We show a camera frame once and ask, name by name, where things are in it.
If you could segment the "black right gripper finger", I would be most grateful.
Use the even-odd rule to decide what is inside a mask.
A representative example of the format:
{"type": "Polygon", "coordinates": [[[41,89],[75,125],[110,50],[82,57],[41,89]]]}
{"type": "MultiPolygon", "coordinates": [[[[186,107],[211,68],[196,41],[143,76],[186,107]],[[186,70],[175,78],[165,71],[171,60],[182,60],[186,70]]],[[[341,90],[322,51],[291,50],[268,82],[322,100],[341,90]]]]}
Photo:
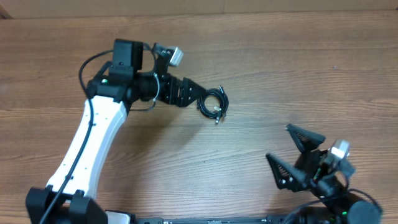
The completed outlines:
{"type": "Polygon", "coordinates": [[[300,152],[307,152],[317,149],[319,145],[321,145],[326,139],[324,135],[314,133],[293,124],[288,124],[285,129],[289,132],[292,140],[300,152]]]}
{"type": "Polygon", "coordinates": [[[275,183],[279,189],[291,191],[303,191],[308,189],[307,174],[304,171],[297,169],[271,153],[266,154],[266,159],[271,167],[275,183]]]}

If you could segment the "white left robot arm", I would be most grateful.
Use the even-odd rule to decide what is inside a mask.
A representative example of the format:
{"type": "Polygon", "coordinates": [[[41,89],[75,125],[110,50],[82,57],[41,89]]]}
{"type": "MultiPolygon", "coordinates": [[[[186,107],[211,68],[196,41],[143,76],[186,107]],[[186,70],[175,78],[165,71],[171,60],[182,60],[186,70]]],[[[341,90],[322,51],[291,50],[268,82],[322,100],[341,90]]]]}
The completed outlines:
{"type": "Polygon", "coordinates": [[[42,188],[31,188],[25,206],[32,223],[134,223],[133,214],[103,210],[95,201],[112,141],[135,101],[162,101],[184,108],[205,89],[172,76],[183,57],[178,47],[117,39],[112,59],[81,87],[85,108],[73,141],[42,188]]]}

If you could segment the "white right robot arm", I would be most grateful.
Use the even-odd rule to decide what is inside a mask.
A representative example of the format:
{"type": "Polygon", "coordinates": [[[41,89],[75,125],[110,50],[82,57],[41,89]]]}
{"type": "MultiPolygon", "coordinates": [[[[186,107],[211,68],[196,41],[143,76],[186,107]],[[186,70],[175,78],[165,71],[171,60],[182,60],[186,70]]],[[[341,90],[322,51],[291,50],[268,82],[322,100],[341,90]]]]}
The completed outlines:
{"type": "Polygon", "coordinates": [[[275,183],[281,190],[309,191],[316,200],[286,215],[268,216],[269,223],[380,223],[382,208],[377,201],[349,186],[356,171],[348,160],[349,141],[338,139],[329,149],[321,150],[324,135],[293,124],[285,129],[300,156],[291,165],[271,153],[266,155],[275,183]]]}

